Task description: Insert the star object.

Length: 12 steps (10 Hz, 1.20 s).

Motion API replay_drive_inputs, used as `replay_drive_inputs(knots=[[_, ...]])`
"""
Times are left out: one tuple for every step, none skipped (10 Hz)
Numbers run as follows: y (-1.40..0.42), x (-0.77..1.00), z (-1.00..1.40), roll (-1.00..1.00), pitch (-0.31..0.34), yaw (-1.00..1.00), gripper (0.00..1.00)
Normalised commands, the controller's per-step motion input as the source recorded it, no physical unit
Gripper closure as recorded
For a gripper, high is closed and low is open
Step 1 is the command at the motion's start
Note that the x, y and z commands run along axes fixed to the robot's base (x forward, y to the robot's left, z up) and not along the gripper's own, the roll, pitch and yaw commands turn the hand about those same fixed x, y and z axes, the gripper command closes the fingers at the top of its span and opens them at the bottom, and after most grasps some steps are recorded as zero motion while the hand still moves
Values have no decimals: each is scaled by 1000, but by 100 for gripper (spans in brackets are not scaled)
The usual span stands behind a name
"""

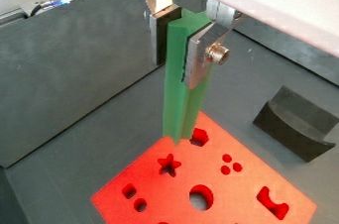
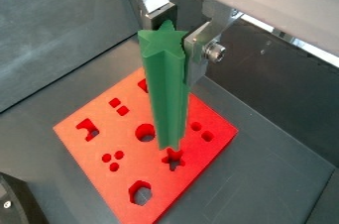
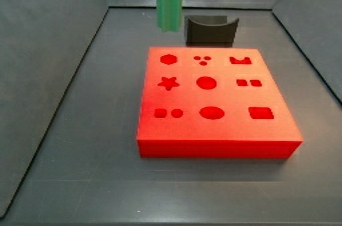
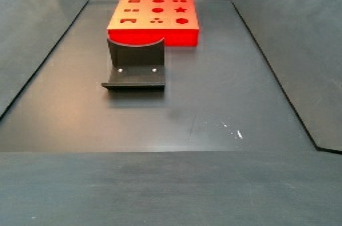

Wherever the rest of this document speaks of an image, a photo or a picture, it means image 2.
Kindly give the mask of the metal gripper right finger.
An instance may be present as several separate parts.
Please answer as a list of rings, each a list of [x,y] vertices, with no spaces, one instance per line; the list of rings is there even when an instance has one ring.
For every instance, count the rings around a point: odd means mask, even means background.
[[[216,0],[204,0],[206,23],[186,37],[186,83],[192,86],[207,72],[208,62],[218,63],[228,49],[220,44],[223,31],[244,13]]]

